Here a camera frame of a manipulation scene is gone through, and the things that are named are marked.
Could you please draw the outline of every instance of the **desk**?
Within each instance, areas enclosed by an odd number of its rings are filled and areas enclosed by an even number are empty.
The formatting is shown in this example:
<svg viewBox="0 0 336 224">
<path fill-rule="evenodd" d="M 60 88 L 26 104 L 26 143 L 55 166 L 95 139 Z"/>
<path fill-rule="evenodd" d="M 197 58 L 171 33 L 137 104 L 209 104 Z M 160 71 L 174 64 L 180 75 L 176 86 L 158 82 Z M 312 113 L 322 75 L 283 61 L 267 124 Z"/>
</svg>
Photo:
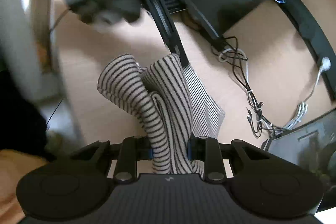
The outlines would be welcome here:
<svg viewBox="0 0 336 224">
<path fill-rule="evenodd" d="M 336 0 L 302 1 L 336 51 Z M 62 0 L 54 0 L 54 6 L 57 18 L 65 6 Z M 209 43 L 198 33 L 178 20 L 175 24 L 191 65 L 226 112 L 219 142 L 243 139 L 260 146 L 267 135 L 264 133 L 259 139 L 253 136 L 246 119 L 246 95 L 232 81 L 230 65 L 219 63 Z M 68 13 L 54 35 L 63 82 L 84 141 L 109 139 L 119 143 L 128 136 L 144 135 L 137 120 L 100 95 L 96 85 L 105 65 L 121 54 L 131 53 L 142 66 L 147 66 L 169 53 L 147 13 L 143 11 L 133 26 L 121 22 L 104 34 Z M 225 35 L 235 35 L 249 58 L 250 85 L 256 98 L 264 102 L 264 115 L 274 124 L 284 125 L 316 79 L 318 68 L 305 43 L 271 0 L 259 5 Z M 335 106 L 320 79 L 301 124 Z"/>
</svg>

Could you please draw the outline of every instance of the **black mounting bracket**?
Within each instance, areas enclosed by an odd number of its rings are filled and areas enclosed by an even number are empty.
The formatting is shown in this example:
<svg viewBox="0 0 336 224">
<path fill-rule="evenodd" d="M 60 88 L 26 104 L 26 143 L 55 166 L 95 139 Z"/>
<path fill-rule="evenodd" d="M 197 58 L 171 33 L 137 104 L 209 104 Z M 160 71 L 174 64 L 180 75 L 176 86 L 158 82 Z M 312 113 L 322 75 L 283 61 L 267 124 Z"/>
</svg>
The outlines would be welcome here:
<svg viewBox="0 0 336 224">
<path fill-rule="evenodd" d="M 126 191 L 132 200 L 144 185 L 156 196 L 156 205 L 161 206 L 159 203 L 163 202 L 164 206 L 167 194 L 162 191 L 164 187 L 177 187 L 190 196 L 190 189 L 183 185 L 195 183 L 198 190 L 193 191 L 194 198 L 206 202 L 204 191 L 208 191 L 211 184 L 219 187 L 216 188 L 221 193 L 216 197 L 219 201 L 231 196 L 237 208 L 263 218 L 282 220 L 315 213 L 323 197 L 322 184 L 314 174 L 242 140 L 219 144 L 214 138 L 192 135 L 188 158 L 204 162 L 204 179 L 197 174 L 141 174 L 138 177 L 137 161 L 152 159 L 147 137 L 129 137 L 122 144 L 112 145 L 109 141 L 98 141 L 28 173 L 19 181 L 16 195 L 26 215 L 48 221 L 83 217 L 103 208 L 111 199 L 122 202 L 120 191 Z M 223 159 L 230 160 L 233 178 L 227 178 Z M 112 160 L 118 161 L 110 179 L 107 174 Z M 183 207 L 193 199 L 179 202 Z"/>
</svg>

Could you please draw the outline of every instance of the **black mount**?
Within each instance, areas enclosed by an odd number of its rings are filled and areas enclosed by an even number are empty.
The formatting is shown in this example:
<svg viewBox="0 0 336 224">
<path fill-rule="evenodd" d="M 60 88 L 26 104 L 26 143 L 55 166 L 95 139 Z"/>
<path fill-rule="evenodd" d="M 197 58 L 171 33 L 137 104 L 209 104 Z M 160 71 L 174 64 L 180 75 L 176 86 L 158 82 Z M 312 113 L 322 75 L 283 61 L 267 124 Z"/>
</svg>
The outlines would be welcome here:
<svg viewBox="0 0 336 224">
<path fill-rule="evenodd" d="M 323 197 L 322 184 L 314 174 L 242 140 L 219 144 L 214 138 L 191 136 L 188 157 L 204 162 L 204 180 L 197 174 L 141 174 L 137 177 L 137 161 L 152 159 L 147 137 L 129 137 L 122 144 L 112 145 L 109 141 L 98 141 L 66 159 L 28 173 L 19 181 L 16 195 L 26 215 L 47 221 L 83 217 L 99 211 L 110 200 L 119 204 L 123 199 L 120 191 L 127 193 L 134 207 L 145 206 L 138 198 L 147 192 L 137 194 L 144 187 L 149 187 L 152 198 L 157 198 L 155 206 L 164 206 L 171 187 L 177 187 L 182 195 L 186 194 L 186 199 L 178 199 L 184 208 L 190 203 L 199 203 L 197 200 L 204 201 L 199 195 L 210 191 L 208 185 L 213 185 L 218 193 L 213 198 L 219 203 L 231 199 L 231 206 L 249 212 L 248 217 L 282 220 L 314 214 Z M 233 178 L 227 178 L 223 159 L 230 160 Z M 107 174 L 112 160 L 118 161 L 110 179 Z M 195 190 L 188 189 L 186 185 L 190 184 L 196 185 Z M 175 213 L 174 207 L 167 210 Z"/>
<path fill-rule="evenodd" d="M 328 57 L 331 68 L 322 73 L 331 100 L 336 99 L 336 54 L 323 30 L 301 0 L 275 0 L 298 31 L 318 66 Z"/>
</svg>

